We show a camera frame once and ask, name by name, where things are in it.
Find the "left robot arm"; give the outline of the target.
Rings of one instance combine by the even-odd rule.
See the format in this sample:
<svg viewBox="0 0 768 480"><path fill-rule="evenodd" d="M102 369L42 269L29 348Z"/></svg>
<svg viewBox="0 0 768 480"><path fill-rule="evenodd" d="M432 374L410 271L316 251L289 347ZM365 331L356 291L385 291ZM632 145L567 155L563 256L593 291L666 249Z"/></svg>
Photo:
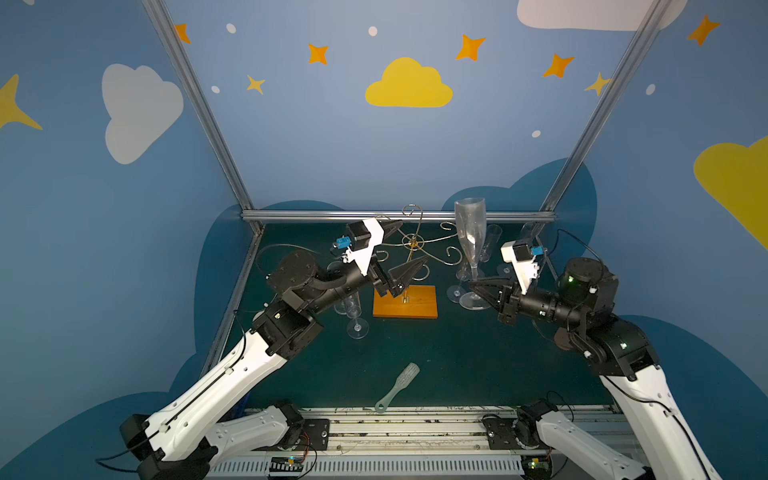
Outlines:
<svg viewBox="0 0 768 480"><path fill-rule="evenodd" d="M400 229L400 220L369 218L347 225L333 249L342 264L322 267L315 252L295 249L266 280L275 296L257 312L241 340L192 387L151 415L134 414L120 426L141 479L203 479L210 470L249 451L297 445L304 419L289 402L226 420L247 393L295 358L322 331L319 314L372 285L380 296L401 295L427 258L384 270L376 249Z"/></svg>

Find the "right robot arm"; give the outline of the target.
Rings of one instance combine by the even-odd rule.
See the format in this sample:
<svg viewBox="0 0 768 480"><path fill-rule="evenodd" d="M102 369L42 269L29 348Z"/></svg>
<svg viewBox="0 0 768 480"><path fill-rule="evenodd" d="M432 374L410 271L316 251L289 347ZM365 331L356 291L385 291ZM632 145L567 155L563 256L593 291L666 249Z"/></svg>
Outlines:
<svg viewBox="0 0 768 480"><path fill-rule="evenodd" d="M597 440L552 402L519 408L515 439L527 449L549 448L595 479L716 479L719 474L689 428L647 335L618 317L619 280L603 262L569 260L554 292L519 280L487 277L470 288L503 323L520 316L553 321L586 359L620 407L647 458L642 464Z"/></svg>

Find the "clear glass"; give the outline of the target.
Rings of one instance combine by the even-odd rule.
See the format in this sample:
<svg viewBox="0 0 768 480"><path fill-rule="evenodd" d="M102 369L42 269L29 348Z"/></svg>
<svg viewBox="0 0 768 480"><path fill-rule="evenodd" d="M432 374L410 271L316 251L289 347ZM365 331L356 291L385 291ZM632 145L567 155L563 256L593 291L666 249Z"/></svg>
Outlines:
<svg viewBox="0 0 768 480"><path fill-rule="evenodd" d="M345 300L340 300L337 303L334 304L334 311L336 314L341 316L347 315L347 303Z"/></svg>
<svg viewBox="0 0 768 480"><path fill-rule="evenodd" d="M483 248L481 250L480 262L486 263L493 255L494 249L500 240L503 229L498 224L489 224L486 227L486 236Z"/></svg>
<svg viewBox="0 0 768 480"><path fill-rule="evenodd" d="M362 318L362 305L358 293L354 293L344 300L346 315L349 318L347 333L354 340L365 338L370 330L368 322Z"/></svg>
<svg viewBox="0 0 768 480"><path fill-rule="evenodd" d="M484 198L465 198L454 203L454 213L459 244L464 253L464 265L460 282L465 292L459 297L459 305L470 311L486 310L490 305L469 286L480 276L479 263L486 240L486 202Z"/></svg>
<svg viewBox="0 0 768 480"><path fill-rule="evenodd" d="M472 278L471 267L466 260L462 261L458 266L455 278L457 283L448 287L447 296L451 302L458 304L461 297L466 293L466 284Z"/></svg>
<svg viewBox="0 0 768 480"><path fill-rule="evenodd" d="M533 246L540 246L540 245L537 244L537 242L535 240L535 237L533 235L533 227L534 227L533 223L526 223L526 224L524 224L521 227L521 230L518 233L518 235L515 237L515 239L514 240L508 240L506 242L516 241L516 240L529 240Z"/></svg>

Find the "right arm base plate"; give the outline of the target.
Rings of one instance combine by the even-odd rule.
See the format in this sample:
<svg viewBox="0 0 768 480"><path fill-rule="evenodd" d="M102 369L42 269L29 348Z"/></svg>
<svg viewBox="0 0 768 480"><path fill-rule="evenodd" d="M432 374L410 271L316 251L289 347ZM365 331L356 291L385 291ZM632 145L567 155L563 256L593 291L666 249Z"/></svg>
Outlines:
<svg viewBox="0 0 768 480"><path fill-rule="evenodd" d="M536 425L529 420L484 416L481 423L491 450L532 450L541 445Z"/></svg>

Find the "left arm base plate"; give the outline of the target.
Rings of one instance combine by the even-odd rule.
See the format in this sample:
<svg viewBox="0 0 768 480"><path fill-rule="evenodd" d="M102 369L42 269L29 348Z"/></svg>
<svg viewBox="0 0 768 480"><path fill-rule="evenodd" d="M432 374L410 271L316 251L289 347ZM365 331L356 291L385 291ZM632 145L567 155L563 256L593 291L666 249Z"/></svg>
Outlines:
<svg viewBox="0 0 768 480"><path fill-rule="evenodd" d="M328 419L305 419L300 429L297 446L301 449L326 451L330 439Z"/></svg>

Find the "clear glass top back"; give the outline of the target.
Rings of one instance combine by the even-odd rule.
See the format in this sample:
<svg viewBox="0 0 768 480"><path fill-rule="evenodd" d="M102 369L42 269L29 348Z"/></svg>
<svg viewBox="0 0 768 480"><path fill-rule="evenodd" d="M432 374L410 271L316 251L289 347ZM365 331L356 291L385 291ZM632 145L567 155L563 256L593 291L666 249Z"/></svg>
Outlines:
<svg viewBox="0 0 768 480"><path fill-rule="evenodd" d="M484 198L465 198L454 203L454 213L459 244L464 253L464 265L460 282L465 292L459 297L459 305L470 311L486 310L490 305L469 286L480 276L479 263L486 240L486 202Z"/></svg>

